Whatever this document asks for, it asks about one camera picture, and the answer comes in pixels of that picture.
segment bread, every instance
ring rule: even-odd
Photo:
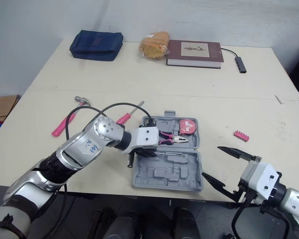
[[[151,33],[140,43],[140,52],[149,58],[159,59],[167,54],[168,42],[169,34],[167,32]]]

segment gray plastic tool case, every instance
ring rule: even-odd
[[[178,135],[179,121],[186,119],[175,117],[175,111],[165,111],[165,116],[152,118],[156,121],[158,130],[173,132],[174,135]],[[143,118],[143,125],[147,119],[148,117]],[[183,191],[203,189],[200,154],[195,150],[199,146],[198,123],[196,119],[188,119],[196,123],[194,134],[183,135],[189,139],[189,142],[160,145],[157,148],[157,157],[148,158],[137,155],[133,177],[135,187]],[[165,155],[164,153],[184,156]]]

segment book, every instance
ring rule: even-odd
[[[224,62],[220,44],[207,41],[169,40],[166,65],[218,68]]]

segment white wall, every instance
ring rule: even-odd
[[[22,94],[81,29],[272,47],[287,71],[299,60],[299,0],[0,0],[0,95]]]

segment screwdriver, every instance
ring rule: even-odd
[[[138,106],[142,106],[144,104],[144,101],[141,101]],[[119,124],[125,124],[130,118],[131,115],[137,110],[138,108],[134,108],[130,113],[126,113],[124,116],[122,116],[116,123]]]

